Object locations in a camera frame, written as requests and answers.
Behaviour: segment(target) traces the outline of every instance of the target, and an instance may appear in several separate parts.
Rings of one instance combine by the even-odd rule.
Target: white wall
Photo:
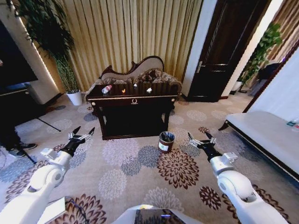
[[[37,81],[30,82],[33,96],[38,103],[46,103],[56,96],[59,91],[35,46],[26,40],[22,21],[19,18],[15,18],[6,5],[0,5],[0,20],[38,78]]]
[[[202,4],[182,86],[182,93],[185,96],[188,96],[189,94],[191,83],[199,61],[202,47],[206,39],[206,34],[210,26],[216,3],[217,0],[204,0]]]
[[[226,88],[224,89],[222,96],[228,96],[230,91],[232,90],[234,84],[236,83],[238,77],[240,76],[241,72],[243,71],[247,61],[250,59],[254,49],[256,48],[257,44],[260,42],[264,32],[266,31],[268,25],[273,20],[275,13],[279,10],[280,5],[282,4],[283,0],[272,0],[268,6],[265,15],[263,16],[260,24],[256,28],[255,33],[253,34],[247,48],[244,51],[236,69],[232,77],[230,78]]]
[[[299,49],[275,76],[249,112],[266,111],[287,121],[299,117]]]

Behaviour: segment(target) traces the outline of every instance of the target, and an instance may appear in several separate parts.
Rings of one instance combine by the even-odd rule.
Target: curtain
[[[280,32],[283,42],[274,46],[268,53],[268,60],[281,62],[299,39],[299,1],[284,0],[275,15],[273,23],[281,25]]]
[[[70,61],[86,91],[109,65],[156,55],[165,72],[182,80],[201,0],[61,0],[74,37]]]

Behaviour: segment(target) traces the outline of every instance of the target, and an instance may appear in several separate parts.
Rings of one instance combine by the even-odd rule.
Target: small bin
[[[159,135],[159,144],[158,144],[158,149],[162,153],[169,153],[171,151],[173,142],[174,142],[174,134],[171,132],[161,132]]]

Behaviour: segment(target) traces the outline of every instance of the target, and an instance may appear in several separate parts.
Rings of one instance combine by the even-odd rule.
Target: floral carpet pattern
[[[63,95],[41,117],[61,132],[36,119],[16,127],[23,142],[38,144],[27,150],[36,165],[26,157],[15,159],[0,148],[0,210],[25,189],[39,167],[48,164],[40,152],[44,148],[58,152],[67,143],[68,133],[81,126],[78,134],[93,127],[95,133],[77,149],[64,181],[50,195],[49,201],[67,199],[67,211],[51,224],[84,224],[73,202],[83,207],[91,224],[112,223],[139,204],[176,209],[206,224],[239,223],[206,154],[189,144],[188,132],[198,140],[206,140],[205,132],[211,133],[217,138],[219,152],[236,153],[235,168],[251,180],[257,193],[289,223],[299,223],[299,190],[293,182],[231,128],[218,131],[227,114],[242,111],[250,100],[236,93],[217,103],[176,101],[168,129],[175,141],[172,151],[163,154],[157,148],[158,136],[102,140],[91,105],[73,106]]]

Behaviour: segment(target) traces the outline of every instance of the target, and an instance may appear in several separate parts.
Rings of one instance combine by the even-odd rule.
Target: green leaves
[[[6,0],[8,7],[12,2]],[[31,42],[55,58],[59,75],[67,93],[78,92],[74,73],[68,63],[68,50],[74,45],[73,37],[65,28],[65,13],[57,0],[19,0],[15,16],[26,19],[26,29]]]
[[[259,65],[265,60],[268,50],[275,44],[282,43],[279,28],[278,23],[270,23],[238,80],[246,84],[259,71]]]

